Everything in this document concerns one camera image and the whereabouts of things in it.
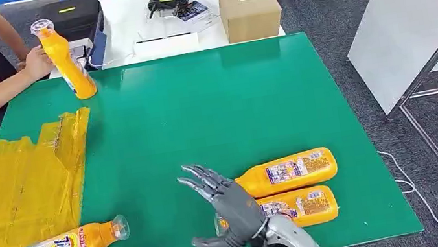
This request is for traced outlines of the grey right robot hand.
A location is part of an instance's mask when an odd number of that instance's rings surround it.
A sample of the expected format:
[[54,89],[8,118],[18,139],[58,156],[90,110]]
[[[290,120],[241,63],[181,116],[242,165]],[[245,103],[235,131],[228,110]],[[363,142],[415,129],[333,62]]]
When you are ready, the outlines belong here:
[[221,237],[193,238],[193,246],[245,247],[260,233],[267,218],[255,199],[241,185],[201,165],[183,165],[181,168],[195,178],[179,177],[177,181],[208,201],[228,226]]

